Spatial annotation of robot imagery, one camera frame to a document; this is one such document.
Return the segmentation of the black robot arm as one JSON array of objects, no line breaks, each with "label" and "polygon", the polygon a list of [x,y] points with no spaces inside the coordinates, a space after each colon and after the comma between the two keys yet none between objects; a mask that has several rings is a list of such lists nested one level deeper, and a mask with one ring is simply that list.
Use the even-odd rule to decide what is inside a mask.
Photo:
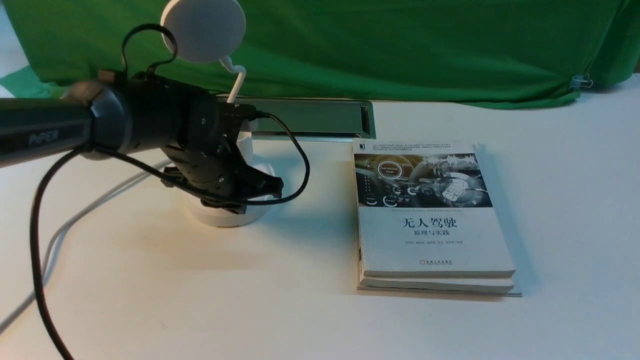
[{"label": "black robot arm", "polygon": [[1,166],[78,151],[92,160],[161,150],[173,166],[154,174],[205,207],[244,214],[279,199],[283,180],[252,167],[238,146],[253,105],[164,77],[123,83],[83,80],[60,99],[1,100]]}]

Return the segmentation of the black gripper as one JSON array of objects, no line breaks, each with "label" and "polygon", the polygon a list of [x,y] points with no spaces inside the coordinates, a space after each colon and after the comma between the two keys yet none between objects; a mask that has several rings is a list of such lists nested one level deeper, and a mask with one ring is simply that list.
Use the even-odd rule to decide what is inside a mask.
[{"label": "black gripper", "polygon": [[157,172],[167,187],[229,214],[244,215],[248,207],[229,199],[281,198],[282,178],[250,166],[237,144],[243,128],[261,117],[253,105],[228,103],[205,89],[160,76],[124,80],[119,92],[131,121],[121,159],[142,167],[131,155],[160,149],[173,162]]}]

